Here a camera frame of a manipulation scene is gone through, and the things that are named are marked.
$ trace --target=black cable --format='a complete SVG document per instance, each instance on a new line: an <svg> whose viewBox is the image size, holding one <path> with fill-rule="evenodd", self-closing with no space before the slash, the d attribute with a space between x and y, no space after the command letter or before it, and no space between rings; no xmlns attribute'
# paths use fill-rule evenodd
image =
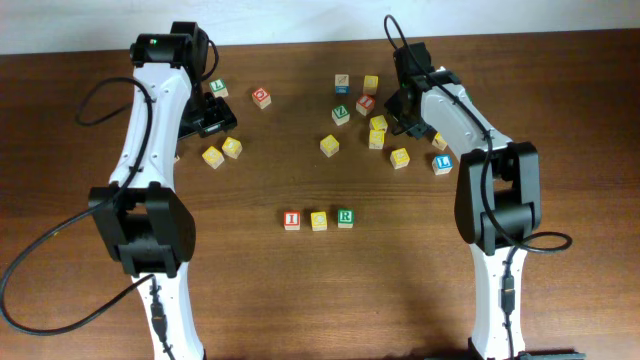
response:
<svg viewBox="0 0 640 360"><path fill-rule="evenodd" d="M117 83L117 82L133 84L134 86L136 86L143 93L144 98L145 98L145 103L146 103L146 106L147 106L147 126L146 126L146 129L145 129L144 137L142 139L142 144L140 145L140 150L138 151L138 156L137 156L133 166L131 167L131 171L129 173L129 176L122 183L122 186L120 187L120 189L111 198L109 198L109 199L107 199L107 200L105 200L105 201L103 201L103 202L101 202L101 203L99 203L99 204L97 204L97 205L95 205L93 207L90 207L89 209L77 214L76 216L73 216L73 217L61 222L57 226L53 227L52 229L50 229L49 231L44 233L42 236L40 236L38 239L36 239L33 243L31 243L31 245L27 246L27 248L24 249L20 253L20 255L18 255L15 258L15 260L13 260L13 262L9 265L9 267L7 268L5 273L2 275L2 280L0 280L0 315L2 315L2 318L7 321L9 326L11 326L12 328L14 328L17 331L20 331L20 332L23 332L23 333L29 334L29 335L35 335L35 336L52 336L52 335L64 334L64 333L79 329L79 328L87 325L91 321L95 320L98 316L102 315L105 311L109 310L113 305L117 304L120 300L122 300L122 298L124 298L126 295L131 293L134 289L136 289L138 286L143 284L145 281L147 281L147 280L149 280L149 279L154 277L153 275L147 275L147 276L143 277L142 279L138 280L137 282L135 282L134 284L130 285L125 290L120 292L118 295L116 295L116 297L111 299L111 301L107 302L106 304L101 306L98 310L96 310L93 313L91 313L91 315L89 315L89 316L85 317L84 319L82 319L80 321L77 321L77 322L75 322L75 323L73 323L71 325L63 326L63 327L60 327L60 328L57 328L57 329L34 329L34 328L30 328L30 327L24 326L24 325L16 322L11 317L11 315L9 314L9 312L8 312L8 310L6 308L5 302L4 302L5 291L6 291L7 284L9 282L9 278L11 277L13 272L16 270L16 268L22 263L22 261L24 261L24 259L27 256L29 256L29 254L31 254L31 252L33 252L36 248L38 248L38 246L42 245L45 241L47 241L50 238L52 238L53 236L57 235L61 230L63 230L65 228L71 226L72 224L75 224L76 222L86 218L87 216L89 216L89 215L93 214L94 212L100 210L101 208L105 207L110 202L114 202L127 189L127 187L133 181L133 178L138 173L138 170L140 169L140 163L142 163L142 158L143 158L144 152L145 152L145 150L147 148L147 143L149 142L149 136L151 135L151 121L153 119L153 111L152 111L152 107L151 107L151 103L152 103L151 96L149 95L149 92L147 91L147 89L145 89L144 85L142 85L139 81L137 81L135 79L132 79L132 78L128 78L128 77L114 77L114 78L109 78L109 79L106 79L106 80L103 80L103 81L99 82L93 89L91 89L91 91L89 91L87 96L80 103L80 106L78 107L78 110L76 112L75 121L76 121L76 123L78 123L80 125L83 125L83 126L93 126L93 125L100 124L100 123L110 119L114 115L116 115L116 114L124 111L126 108L128 108L129 105L125 105L125 106L120 107L119 109L107 114L106 116L98 118L98 119L96 119L94 121L82 122L80 120L80 116L82 115L82 112L83 112L84 108L87 106L89 100L93 97L93 95L100 88L102 88L103 86L105 86L107 84L111 84L111 83Z"/></svg>
<svg viewBox="0 0 640 360"><path fill-rule="evenodd" d="M420 62L418 62L418 59L416 58L415 54L411 50L411 47L407 43L407 39L404 37L404 34L402 33L402 29L400 29L400 25L398 25L398 22L396 21L396 19L391 15L387 15L384 18L384 29L387 34L387 38L389 39L389 42L394 47L394 49L398 50L398 47L396 46L394 41L391 39L391 36L389 35L389 31L387 29L387 20L389 19L393 21L394 25L396 26L396 29L398 30L398 33L400 34L400 38L402 39L402 43L404 47L407 48L407 51L409 52L411 59L416 64L416 66L418 66L420 71L422 71L426 79L429 82L431 82L433 85L435 85L438 89L440 89L443 93L445 93L453 101L454 105L458 105L471 118L471 120L476 124L476 126L478 126L478 128L482 132L482 135L484 136L484 140L487 142L487 153L485 155L484 163L482 164L482 172L480 174L480 195L482 198L482 206L484 207L484 211L487 214L487 217L491 221L491 224L493 224L493 227L496 229L498 234L502 236L509 243L509 245L513 246L513 248L510 250L507 256L507 260L505 261L505 273L503 276L503 283L506 282L508 280L508 277L511 276L511 262L513 261L513 257L517 250L524 250L524 251L528 251L536 254L555 254L555 253L565 251L569 247L571 247L571 245L573 244L573 239L571 238L571 236L567 234L563 234L560 232L546 231L546 232L531 234L529 236L524 237L521 241L517 241L516 239L512 238L507 233L507 231L500 225L500 223L495 217L493 210L489 206L487 186L486 186L487 172L489 169L489 165L491 164L491 156L493 155L493 141L491 138L491 133L484 127L484 125L475 116L475 114L471 110L469 110L469 108L464 103L460 101L460 99L456 95L452 94L449 90L447 90L438 80L436 80L433 76L431 76L431 74L429 74L429 72L422 67ZM559 237L564 239L565 242L562 245L552 247L552 248L540 248L540 247L533 247L533 246L527 245L527 243L541 237ZM515 291L512 293L509 293L509 296L510 297L513 296L513 298L515 299ZM507 329L507 334L509 336L510 355L511 355L511 359L513 360L514 359L513 339L511 334L511 322L510 322L509 316L510 316L510 312L505 311L505 328Z"/></svg>
<svg viewBox="0 0 640 360"><path fill-rule="evenodd" d="M151 325L153 326L153 331L158 335L158 339L162 343L163 352L169 356L169 359L176 360L171 351L171 346L167 342L167 316L160 302L160 295L158 294L160 289L161 287L156 283L156 279L151 279L151 292L149 293L153 299L151 302Z"/></svg>
<svg viewBox="0 0 640 360"><path fill-rule="evenodd" d="M211 48L213 48L214 60L211 70L208 73L202 75L202 81L208 80L211 75L213 75L213 72L216 71L216 68L218 67L218 62L220 61L220 55L218 55L218 48L216 47L216 44L214 44L211 40L207 40L207 42L209 43L209 45L211 45Z"/></svg>

